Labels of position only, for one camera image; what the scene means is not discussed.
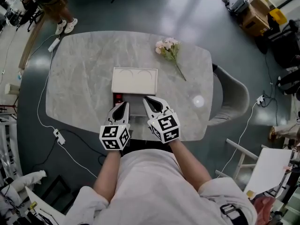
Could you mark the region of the long wooden plank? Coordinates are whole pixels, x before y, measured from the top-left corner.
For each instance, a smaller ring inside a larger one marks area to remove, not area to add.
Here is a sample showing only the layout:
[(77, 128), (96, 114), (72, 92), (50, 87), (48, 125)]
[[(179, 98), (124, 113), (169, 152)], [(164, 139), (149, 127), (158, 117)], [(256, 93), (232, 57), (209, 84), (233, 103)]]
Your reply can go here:
[(34, 42), (35, 42), (35, 40), (36, 40), (36, 38), (38, 36), (38, 33), (39, 33), (40, 29), (43, 26), (45, 20), (46, 20), (46, 17), (45, 17), (44, 14), (42, 14), (39, 22), (31, 30), (31, 34), (30, 34), (30, 36), (28, 38), (28, 41), (26, 43), (26, 46), (24, 48), (24, 51), (22, 53), (22, 56), (21, 56), (21, 59), (20, 59), (20, 62), (19, 62), (19, 66), (18, 66), (19, 69), (21, 69), (21, 70), (25, 69), (25, 66), (26, 66), (27, 60), (29, 58), (31, 49), (32, 49), (32, 47), (34, 45)]

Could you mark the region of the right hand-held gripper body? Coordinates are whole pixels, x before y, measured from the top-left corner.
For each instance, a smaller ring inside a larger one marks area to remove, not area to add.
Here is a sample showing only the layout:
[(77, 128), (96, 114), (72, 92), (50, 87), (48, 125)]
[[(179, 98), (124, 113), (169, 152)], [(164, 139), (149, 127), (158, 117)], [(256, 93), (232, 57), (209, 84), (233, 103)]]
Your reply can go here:
[(156, 118), (148, 120), (148, 125), (161, 143), (169, 143), (180, 137), (180, 122), (175, 112), (167, 115), (158, 115)]

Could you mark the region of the person's white shirt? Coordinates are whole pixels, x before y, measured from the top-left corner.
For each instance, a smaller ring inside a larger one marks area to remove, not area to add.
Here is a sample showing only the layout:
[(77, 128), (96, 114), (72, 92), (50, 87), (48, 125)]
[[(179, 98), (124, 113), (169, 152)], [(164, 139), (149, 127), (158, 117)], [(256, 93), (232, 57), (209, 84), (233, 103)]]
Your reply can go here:
[(64, 225), (233, 225), (223, 205), (242, 212), (242, 225), (256, 224), (254, 206), (233, 179), (212, 179), (195, 189), (172, 153), (138, 150), (121, 158), (112, 200), (82, 187)]

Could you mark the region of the pink cloth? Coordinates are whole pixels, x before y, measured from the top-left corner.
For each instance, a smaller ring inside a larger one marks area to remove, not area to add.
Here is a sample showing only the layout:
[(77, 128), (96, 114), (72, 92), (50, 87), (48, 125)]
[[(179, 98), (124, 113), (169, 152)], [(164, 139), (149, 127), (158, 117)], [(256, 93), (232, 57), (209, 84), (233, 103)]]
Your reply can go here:
[(254, 207), (257, 212), (256, 225), (267, 225), (269, 223), (270, 212), (275, 202), (272, 196), (261, 196), (254, 202)]

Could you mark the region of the pink artificial flower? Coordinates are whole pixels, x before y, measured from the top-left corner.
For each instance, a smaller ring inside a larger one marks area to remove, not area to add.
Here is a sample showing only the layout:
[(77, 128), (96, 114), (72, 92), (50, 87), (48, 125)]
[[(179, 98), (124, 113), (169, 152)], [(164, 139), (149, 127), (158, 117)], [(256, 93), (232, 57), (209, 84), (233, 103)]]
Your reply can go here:
[(172, 37), (157, 41), (155, 45), (155, 52), (162, 55), (167, 61), (172, 62), (183, 80), (186, 81), (186, 78), (180, 69), (179, 63), (177, 62), (179, 50), (180, 42)]

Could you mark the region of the yellow plastic storage bin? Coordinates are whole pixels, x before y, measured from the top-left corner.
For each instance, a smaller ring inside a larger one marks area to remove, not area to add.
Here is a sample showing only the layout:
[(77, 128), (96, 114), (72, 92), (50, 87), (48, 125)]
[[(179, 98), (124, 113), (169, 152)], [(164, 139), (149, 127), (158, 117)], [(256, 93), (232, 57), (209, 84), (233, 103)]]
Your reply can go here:
[(287, 23), (287, 18), (285, 17), (285, 15), (282, 13), (280, 9), (275, 8), (271, 10), (269, 14), (278, 25)]

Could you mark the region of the black floor fan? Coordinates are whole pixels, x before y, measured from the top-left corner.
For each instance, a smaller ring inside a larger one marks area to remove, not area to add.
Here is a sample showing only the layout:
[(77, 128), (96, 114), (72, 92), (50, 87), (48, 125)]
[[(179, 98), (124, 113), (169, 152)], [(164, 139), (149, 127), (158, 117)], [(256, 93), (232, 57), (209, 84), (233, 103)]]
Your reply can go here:
[(271, 42), (281, 38), (283, 35), (287, 33), (297, 33), (299, 31), (299, 25), (297, 24), (297, 22), (300, 22), (300, 19), (297, 20), (291, 19), (282, 30), (280, 30), (279, 28), (277, 33), (274, 32), (269, 36), (263, 34), (255, 37), (255, 44), (259, 49), (259, 51), (262, 54), (266, 55)]

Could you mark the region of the white flat panel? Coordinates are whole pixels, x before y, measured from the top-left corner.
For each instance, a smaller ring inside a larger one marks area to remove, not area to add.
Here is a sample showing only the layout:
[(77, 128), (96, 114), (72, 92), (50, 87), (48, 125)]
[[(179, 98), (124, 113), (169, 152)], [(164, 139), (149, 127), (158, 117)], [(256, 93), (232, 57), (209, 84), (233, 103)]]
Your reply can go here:
[(39, 198), (34, 192), (32, 192), (28, 187), (25, 187), (27, 195), (30, 199), (31, 203), (36, 202), (36, 206), (34, 209), (39, 209), (46, 214), (50, 216), (50, 218), (57, 224), (57, 225), (63, 225), (65, 215), (57, 211), (55, 208), (47, 204), (45, 201), (43, 201), (41, 198)]

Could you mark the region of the white rectangular tray box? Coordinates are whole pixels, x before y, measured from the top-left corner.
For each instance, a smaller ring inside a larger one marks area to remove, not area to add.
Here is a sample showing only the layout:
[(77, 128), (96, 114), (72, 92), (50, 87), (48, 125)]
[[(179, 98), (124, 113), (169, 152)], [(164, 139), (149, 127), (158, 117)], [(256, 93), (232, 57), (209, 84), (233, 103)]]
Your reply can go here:
[(146, 117), (143, 98), (154, 96), (158, 87), (158, 70), (152, 68), (115, 67), (112, 75), (112, 93), (122, 94), (129, 102), (130, 116)]

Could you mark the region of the white board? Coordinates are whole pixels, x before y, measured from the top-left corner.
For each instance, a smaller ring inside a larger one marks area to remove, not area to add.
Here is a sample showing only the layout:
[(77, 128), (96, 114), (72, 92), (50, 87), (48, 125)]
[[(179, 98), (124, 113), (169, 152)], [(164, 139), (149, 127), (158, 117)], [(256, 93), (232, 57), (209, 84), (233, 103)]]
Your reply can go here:
[(244, 193), (252, 199), (255, 195), (277, 187), (285, 175), (292, 150), (262, 148)]

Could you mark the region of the person's left forearm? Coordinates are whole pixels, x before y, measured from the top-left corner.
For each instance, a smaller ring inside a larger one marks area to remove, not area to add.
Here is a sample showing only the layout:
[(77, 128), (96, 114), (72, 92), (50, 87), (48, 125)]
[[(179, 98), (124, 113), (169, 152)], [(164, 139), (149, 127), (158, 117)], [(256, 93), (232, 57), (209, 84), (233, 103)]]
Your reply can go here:
[(93, 189), (100, 196), (111, 202), (115, 195), (121, 154), (118, 150), (110, 151), (106, 156)]

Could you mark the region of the grey fabric chair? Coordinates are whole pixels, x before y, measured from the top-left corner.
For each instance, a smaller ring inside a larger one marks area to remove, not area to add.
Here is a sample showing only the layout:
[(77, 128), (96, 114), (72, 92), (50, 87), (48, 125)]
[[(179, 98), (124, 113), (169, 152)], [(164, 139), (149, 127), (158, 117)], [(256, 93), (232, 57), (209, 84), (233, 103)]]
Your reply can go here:
[(212, 64), (213, 74), (222, 86), (223, 101), (218, 113), (209, 121), (210, 126), (219, 125), (245, 114), (249, 107), (247, 87), (223, 68)]

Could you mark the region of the person's right forearm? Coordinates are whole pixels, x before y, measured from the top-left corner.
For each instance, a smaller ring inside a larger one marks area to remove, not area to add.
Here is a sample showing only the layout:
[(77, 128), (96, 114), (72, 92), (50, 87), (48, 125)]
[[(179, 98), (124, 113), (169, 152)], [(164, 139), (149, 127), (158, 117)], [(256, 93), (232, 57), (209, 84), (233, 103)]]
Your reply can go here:
[(211, 180), (207, 169), (196, 159), (196, 157), (178, 139), (169, 142), (169, 146), (179, 164), (186, 181), (196, 191), (206, 182)]

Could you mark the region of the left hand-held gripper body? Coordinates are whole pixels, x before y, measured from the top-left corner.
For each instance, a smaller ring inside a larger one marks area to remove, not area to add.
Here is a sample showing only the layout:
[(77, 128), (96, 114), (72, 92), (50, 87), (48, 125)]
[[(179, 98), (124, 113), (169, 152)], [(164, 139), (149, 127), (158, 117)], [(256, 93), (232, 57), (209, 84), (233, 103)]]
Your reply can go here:
[(129, 128), (129, 124), (101, 126), (99, 140), (104, 149), (123, 150), (130, 139)]

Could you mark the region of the white wheeled case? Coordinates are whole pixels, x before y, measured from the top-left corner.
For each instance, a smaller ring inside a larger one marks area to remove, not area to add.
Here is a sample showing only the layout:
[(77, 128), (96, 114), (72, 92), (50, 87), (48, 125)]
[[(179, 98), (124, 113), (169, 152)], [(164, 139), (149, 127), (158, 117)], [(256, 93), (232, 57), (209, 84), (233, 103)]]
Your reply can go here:
[(235, 14), (240, 14), (248, 6), (248, 0), (229, 0), (228, 9)]

